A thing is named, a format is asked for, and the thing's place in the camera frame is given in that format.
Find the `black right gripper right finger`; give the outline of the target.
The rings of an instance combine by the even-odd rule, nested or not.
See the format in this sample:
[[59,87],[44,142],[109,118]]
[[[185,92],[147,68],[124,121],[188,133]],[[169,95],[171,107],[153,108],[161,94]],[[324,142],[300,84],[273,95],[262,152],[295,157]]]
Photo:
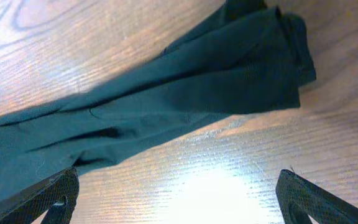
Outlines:
[[357,207],[290,170],[280,171],[275,191],[285,224],[358,224]]

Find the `black leggings red waistband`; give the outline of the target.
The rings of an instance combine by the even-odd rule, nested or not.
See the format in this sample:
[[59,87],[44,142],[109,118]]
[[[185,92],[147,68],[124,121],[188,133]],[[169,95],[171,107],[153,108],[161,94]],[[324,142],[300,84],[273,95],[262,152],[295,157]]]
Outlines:
[[227,1],[143,65],[0,118],[0,201],[68,167],[113,166],[234,114],[297,108],[299,87],[315,79],[300,16]]

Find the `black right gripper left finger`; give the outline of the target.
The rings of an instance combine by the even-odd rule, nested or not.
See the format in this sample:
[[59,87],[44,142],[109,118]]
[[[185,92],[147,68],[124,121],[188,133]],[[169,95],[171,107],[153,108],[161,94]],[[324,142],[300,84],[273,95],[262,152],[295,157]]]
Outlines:
[[64,169],[0,202],[0,224],[69,224],[80,184],[74,167]]

